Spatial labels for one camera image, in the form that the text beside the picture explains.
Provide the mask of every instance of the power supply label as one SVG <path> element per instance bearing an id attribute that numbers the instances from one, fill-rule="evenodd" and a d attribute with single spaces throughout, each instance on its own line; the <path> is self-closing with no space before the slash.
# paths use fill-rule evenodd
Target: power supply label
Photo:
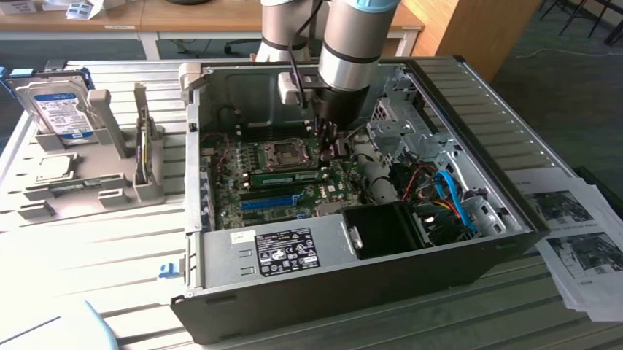
<path id="1" fill-rule="evenodd" d="M 256 235 L 255 247 L 264 277 L 320 266 L 310 227 Z"/>

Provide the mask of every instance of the blue pcie slot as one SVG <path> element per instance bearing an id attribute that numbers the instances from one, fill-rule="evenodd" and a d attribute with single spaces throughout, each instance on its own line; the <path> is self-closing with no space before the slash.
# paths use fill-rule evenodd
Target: blue pcie slot
<path id="1" fill-rule="evenodd" d="M 240 209 L 254 210 L 262 208 L 272 208 L 276 206 L 296 206 L 296 197 L 284 197 L 284 198 L 271 198 L 262 201 L 243 202 L 240 204 Z"/>

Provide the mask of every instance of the red wire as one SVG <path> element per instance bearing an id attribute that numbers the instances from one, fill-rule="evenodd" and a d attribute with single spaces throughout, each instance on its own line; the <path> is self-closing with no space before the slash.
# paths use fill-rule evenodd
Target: red wire
<path id="1" fill-rule="evenodd" d="M 436 168 L 434 166 L 428 165 L 428 164 L 424 164 L 423 166 L 418 167 L 418 169 L 412 172 L 411 179 L 410 179 L 408 184 L 407 184 L 406 192 L 402 195 L 400 201 L 404 202 L 404 200 L 407 199 L 408 191 L 411 190 L 412 182 L 416 179 L 418 172 L 424 168 L 431 168 L 431 169 L 436 170 Z"/>
<path id="2" fill-rule="evenodd" d="M 403 202 L 404 202 L 406 199 L 407 199 L 408 191 L 411 190 L 411 185 L 412 185 L 412 182 L 414 182 L 415 179 L 416 179 L 418 172 L 419 172 L 419 170 L 420 170 L 423 167 L 424 167 L 424 166 L 419 166 L 418 169 L 412 172 L 411 179 L 410 179 L 408 184 L 407 184 L 406 192 L 404 192 L 404 194 L 402 195 L 402 200 L 400 200 L 400 201 L 403 201 Z"/>
<path id="3" fill-rule="evenodd" d="M 214 135 L 223 136 L 223 138 L 226 139 L 226 142 L 227 142 L 227 148 L 226 148 L 226 151 L 223 152 L 223 157 L 222 157 L 222 159 L 219 160 L 219 162 L 216 163 L 216 170 L 218 170 L 218 172 L 220 173 L 220 172 L 222 172 L 222 163 L 226 161 L 226 157 L 227 157 L 227 154 L 228 154 L 228 152 L 230 152 L 231 144 L 230 144 L 230 137 L 227 137 L 227 135 L 226 135 L 224 133 L 207 133 L 207 134 L 204 135 L 204 137 L 202 138 L 202 141 L 200 141 L 200 142 L 204 142 L 204 140 L 207 139 L 207 137 L 214 136 Z"/>
<path id="4" fill-rule="evenodd" d="M 443 200 L 443 202 L 444 202 L 446 204 L 448 204 L 450 209 L 455 212 L 456 217 L 460 217 L 459 211 L 456 210 L 456 208 L 455 208 L 455 206 L 452 205 L 452 203 L 450 203 L 450 201 L 448 201 L 447 199 L 442 199 L 442 200 Z"/>

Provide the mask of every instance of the wooden cabinet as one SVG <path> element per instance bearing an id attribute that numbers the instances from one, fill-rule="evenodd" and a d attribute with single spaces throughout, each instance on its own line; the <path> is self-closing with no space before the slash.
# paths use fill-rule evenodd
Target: wooden cabinet
<path id="1" fill-rule="evenodd" d="M 404 0 L 403 4 L 426 25 L 412 54 L 462 55 L 491 81 L 540 0 Z"/>

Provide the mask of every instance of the blue object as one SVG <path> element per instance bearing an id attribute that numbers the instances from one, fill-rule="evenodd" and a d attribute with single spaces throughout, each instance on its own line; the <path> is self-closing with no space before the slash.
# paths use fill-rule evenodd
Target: blue object
<path id="1" fill-rule="evenodd" d="M 8 76 L 9 76 L 9 70 L 7 68 L 4 68 L 4 67 L 0 67 L 0 84 L 1 84 L 1 86 L 4 86 L 7 91 L 11 93 L 11 96 L 15 98 L 16 93 L 12 90 L 12 88 L 9 87 L 9 84 L 7 84 L 7 77 Z"/>
<path id="2" fill-rule="evenodd" d="M 347 3 L 359 11 L 380 13 L 394 9 L 400 0 L 347 0 Z"/>
<path id="3" fill-rule="evenodd" d="M 302 193 L 299 193 L 298 195 L 294 195 L 294 196 L 292 196 L 292 205 L 294 205 L 294 206 L 296 206 L 296 203 L 298 203 L 300 197 L 303 197 L 303 195 L 304 195 L 304 190 L 303 190 Z"/>
<path id="4" fill-rule="evenodd" d="M 262 208 L 272 208 L 275 206 L 295 206 L 296 199 L 295 197 L 284 197 L 284 198 L 271 198 L 264 199 L 262 201 L 255 202 L 244 202 L 240 204 L 240 209 L 243 210 L 254 210 Z"/>
<path id="5" fill-rule="evenodd" d="M 13 69 L 9 74 L 9 78 L 30 78 L 34 73 L 35 70 L 32 68 Z"/>
<path id="6" fill-rule="evenodd" d="M 118 350 L 118 339 L 87 300 L 38 300 L 17 321 L 3 314 L 0 349 Z"/>
<path id="7" fill-rule="evenodd" d="M 463 224 L 466 225 L 467 228 L 470 228 L 471 232 L 476 232 L 476 226 L 474 226 L 474 223 L 471 222 L 471 218 L 468 213 L 466 213 L 466 210 L 463 209 L 463 206 L 460 205 L 460 199 L 459 199 L 459 193 L 456 191 L 456 185 L 455 185 L 455 180 L 452 178 L 452 175 L 446 170 L 438 171 L 438 174 L 435 177 L 442 177 L 443 180 L 448 183 L 448 188 L 450 188 L 450 195 L 452 197 L 452 202 L 456 207 L 456 211 L 459 212 L 460 215 L 460 220 L 463 221 Z M 446 199 L 446 193 L 444 193 L 444 188 L 440 184 L 435 185 L 435 188 L 438 189 L 438 194 L 442 199 Z"/>
<path id="8" fill-rule="evenodd" d="M 179 276 L 179 263 L 168 262 L 160 266 L 160 272 L 158 274 L 159 279 L 170 279 L 171 277 Z"/>
<path id="9" fill-rule="evenodd" d="M 87 89 L 94 90 L 96 87 L 94 85 L 94 80 L 91 79 L 91 72 L 87 68 L 82 68 L 80 71 L 84 73 L 84 83 L 87 84 Z"/>

